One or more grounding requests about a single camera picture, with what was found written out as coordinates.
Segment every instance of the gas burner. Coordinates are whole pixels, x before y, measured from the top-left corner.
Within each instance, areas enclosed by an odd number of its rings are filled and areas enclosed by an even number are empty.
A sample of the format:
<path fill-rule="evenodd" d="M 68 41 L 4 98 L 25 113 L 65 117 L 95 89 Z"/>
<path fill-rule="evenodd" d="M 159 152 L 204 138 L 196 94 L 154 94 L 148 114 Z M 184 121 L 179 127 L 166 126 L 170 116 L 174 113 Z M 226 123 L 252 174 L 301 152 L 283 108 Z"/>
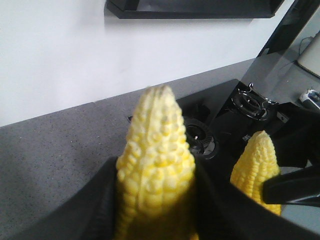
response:
<path fill-rule="evenodd" d="M 212 159 L 218 152 L 218 143 L 208 126 L 195 118 L 186 116 L 184 125 L 190 152 L 201 155 L 205 159 Z"/>
<path fill-rule="evenodd" d="M 231 98 L 232 103 L 249 118 L 259 121 L 267 120 L 269 107 L 278 103 L 257 93 L 253 83 L 250 83 L 248 88 L 249 90 L 237 88 L 237 93 Z"/>

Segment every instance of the black appliance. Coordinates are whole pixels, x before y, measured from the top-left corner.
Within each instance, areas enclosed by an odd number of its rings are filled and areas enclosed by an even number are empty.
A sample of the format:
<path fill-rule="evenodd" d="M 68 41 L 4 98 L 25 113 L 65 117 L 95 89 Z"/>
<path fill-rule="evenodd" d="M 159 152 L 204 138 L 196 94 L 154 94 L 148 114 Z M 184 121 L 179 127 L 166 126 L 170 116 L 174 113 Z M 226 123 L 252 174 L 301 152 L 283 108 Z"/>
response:
<path fill-rule="evenodd" d="M 316 126 L 320 115 L 290 102 L 279 104 L 269 100 L 252 83 L 246 86 L 233 79 L 177 102 L 186 119 L 191 152 L 221 163 L 219 167 L 225 173 L 233 167 L 250 137 L 262 130 L 270 135 L 280 166 L 304 168 L 308 159 L 319 162 L 316 156 L 319 154 L 311 154 L 311 142 L 317 139 L 314 130 L 319 129 Z M 209 139 L 218 149 L 207 150 L 212 147 L 208 145 Z"/>
<path fill-rule="evenodd" d="M 120 19 L 271 18 L 283 0 L 107 0 Z"/>

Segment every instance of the gray countertop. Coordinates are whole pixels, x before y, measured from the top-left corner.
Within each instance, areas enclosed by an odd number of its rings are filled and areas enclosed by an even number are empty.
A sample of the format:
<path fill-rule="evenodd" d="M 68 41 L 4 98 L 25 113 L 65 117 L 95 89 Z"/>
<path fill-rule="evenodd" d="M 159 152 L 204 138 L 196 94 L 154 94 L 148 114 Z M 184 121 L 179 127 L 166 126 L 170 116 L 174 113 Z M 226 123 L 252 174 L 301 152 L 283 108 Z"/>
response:
<path fill-rule="evenodd" d="M 271 100 L 296 102 L 307 88 L 320 90 L 320 79 L 292 61 L 293 53 L 273 53 L 167 84 L 178 99 L 239 79 L 253 82 Z M 18 233 L 58 209 L 108 158 L 122 153 L 127 117 L 141 93 L 129 92 L 0 127 L 0 239 L 29 239 Z"/>

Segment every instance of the white device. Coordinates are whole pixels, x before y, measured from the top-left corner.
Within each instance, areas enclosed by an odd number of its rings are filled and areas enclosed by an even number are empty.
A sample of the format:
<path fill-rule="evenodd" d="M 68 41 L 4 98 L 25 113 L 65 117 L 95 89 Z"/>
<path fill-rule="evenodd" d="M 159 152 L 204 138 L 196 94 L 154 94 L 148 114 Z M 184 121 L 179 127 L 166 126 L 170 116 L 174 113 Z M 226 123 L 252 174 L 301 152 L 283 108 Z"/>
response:
<path fill-rule="evenodd" d="M 308 89 L 301 94 L 300 101 L 307 109 L 316 110 L 320 113 L 320 93 L 314 89 Z"/>
<path fill-rule="evenodd" d="M 305 70 L 320 78 L 320 31 L 299 56 L 297 63 Z"/>

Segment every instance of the cable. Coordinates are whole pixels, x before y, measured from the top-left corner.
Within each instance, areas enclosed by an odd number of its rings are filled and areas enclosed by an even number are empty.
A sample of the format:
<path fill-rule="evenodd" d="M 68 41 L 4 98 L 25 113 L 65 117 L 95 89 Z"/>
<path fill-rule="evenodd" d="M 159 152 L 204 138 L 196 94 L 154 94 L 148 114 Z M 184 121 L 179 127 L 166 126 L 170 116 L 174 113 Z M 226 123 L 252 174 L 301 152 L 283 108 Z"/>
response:
<path fill-rule="evenodd" d="M 308 36 L 308 37 L 305 37 L 305 38 L 303 38 L 301 41 L 300 41 L 300 44 L 299 44 L 299 56 L 302 54 L 302 52 L 301 52 L 301 45 L 302 45 L 302 43 L 303 43 L 303 41 L 304 40 L 306 40 L 306 39 L 309 39 L 309 40 L 312 40 L 314 37 L 313 36 Z"/>
<path fill-rule="evenodd" d="M 286 66 L 288 66 L 289 64 L 294 64 L 296 61 L 297 61 L 297 60 L 293 60 L 293 61 L 291 61 L 291 62 L 286 63 L 286 64 L 283 65 L 282 67 L 280 67 L 279 70 L 277 71 L 277 74 L 276 74 L 276 75 L 277 75 L 278 77 L 283 77 L 284 75 L 280 75 L 280 71 L 281 71 L 282 69 L 284 69 Z"/>

